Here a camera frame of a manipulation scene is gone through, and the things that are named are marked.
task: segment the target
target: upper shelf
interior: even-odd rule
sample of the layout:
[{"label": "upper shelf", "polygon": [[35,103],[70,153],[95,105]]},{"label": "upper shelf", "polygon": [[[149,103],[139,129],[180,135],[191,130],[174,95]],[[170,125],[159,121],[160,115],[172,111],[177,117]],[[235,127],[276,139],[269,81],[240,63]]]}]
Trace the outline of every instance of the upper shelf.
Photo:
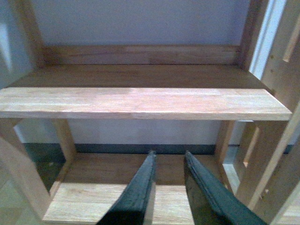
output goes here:
[{"label": "upper shelf", "polygon": [[291,112],[236,66],[45,67],[0,91],[0,117],[289,120]]},{"label": "upper shelf", "polygon": [[266,89],[231,65],[62,65],[37,70],[11,87]]}]

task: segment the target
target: floor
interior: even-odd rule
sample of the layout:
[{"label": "floor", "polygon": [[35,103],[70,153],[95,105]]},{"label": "floor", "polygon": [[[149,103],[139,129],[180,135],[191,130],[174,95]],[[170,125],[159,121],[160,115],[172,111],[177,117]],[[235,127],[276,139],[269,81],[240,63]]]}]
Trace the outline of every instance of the floor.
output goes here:
[{"label": "floor", "polygon": [[[45,151],[37,150],[42,154],[31,152],[37,164],[38,171],[49,189],[54,178],[60,170],[63,162],[53,159]],[[300,195],[289,207],[287,212],[279,221],[280,225],[300,225]],[[0,165],[0,225],[45,225],[38,221],[26,201],[18,194],[9,175],[1,168]]]},{"label": "floor", "polygon": [[0,225],[44,225],[18,194],[9,175],[0,168]]}]

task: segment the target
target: wooden shelf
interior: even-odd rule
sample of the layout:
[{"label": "wooden shelf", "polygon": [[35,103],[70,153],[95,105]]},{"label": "wooden shelf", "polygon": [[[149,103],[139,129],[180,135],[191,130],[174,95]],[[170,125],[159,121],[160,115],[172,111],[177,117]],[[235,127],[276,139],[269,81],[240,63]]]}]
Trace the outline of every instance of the wooden shelf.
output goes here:
[{"label": "wooden shelf", "polygon": [[231,65],[62,65],[39,69],[11,87],[266,89]]},{"label": "wooden shelf", "polygon": [[263,89],[6,88],[8,118],[288,120],[291,112]]},{"label": "wooden shelf", "polygon": [[[44,222],[95,224],[118,199],[147,155],[77,153]],[[214,156],[196,156],[220,179]],[[184,155],[157,155],[153,224],[194,224],[184,185]]]},{"label": "wooden shelf", "polygon": [[263,88],[236,66],[53,66],[1,90],[0,116],[288,120],[291,112]]}]

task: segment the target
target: white wall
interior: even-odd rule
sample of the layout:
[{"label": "white wall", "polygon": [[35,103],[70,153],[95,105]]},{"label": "white wall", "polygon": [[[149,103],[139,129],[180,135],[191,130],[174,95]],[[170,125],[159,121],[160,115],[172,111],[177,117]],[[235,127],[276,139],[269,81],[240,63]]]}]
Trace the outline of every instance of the white wall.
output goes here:
[{"label": "white wall", "polygon": [[8,1],[0,0],[0,89],[31,70],[23,39]]},{"label": "white wall", "polygon": [[[48,45],[239,44],[249,0],[32,2]],[[76,143],[106,144],[215,144],[220,125],[181,120],[69,122]],[[243,126],[238,123],[231,144],[239,143]],[[23,120],[16,130],[23,142],[58,142],[49,120]]]},{"label": "white wall", "polygon": [[240,44],[249,0],[32,0],[47,45]]}]

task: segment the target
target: light wood board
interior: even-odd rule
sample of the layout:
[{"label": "light wood board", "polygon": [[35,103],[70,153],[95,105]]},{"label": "light wood board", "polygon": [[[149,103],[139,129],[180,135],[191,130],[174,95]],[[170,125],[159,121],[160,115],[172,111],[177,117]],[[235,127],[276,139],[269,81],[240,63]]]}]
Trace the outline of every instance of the light wood board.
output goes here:
[{"label": "light wood board", "polygon": [[[118,199],[147,155],[77,153],[44,221],[95,224]],[[220,179],[214,156],[196,156]],[[157,155],[153,224],[194,224],[184,185],[184,155]]]},{"label": "light wood board", "polygon": [[6,88],[0,117],[166,120],[288,120],[261,89]]},{"label": "light wood board", "polygon": [[250,72],[229,65],[64,65],[37,70],[11,87],[266,89]]},{"label": "light wood board", "polygon": [[235,45],[46,46],[45,62],[59,64],[237,64]]}]

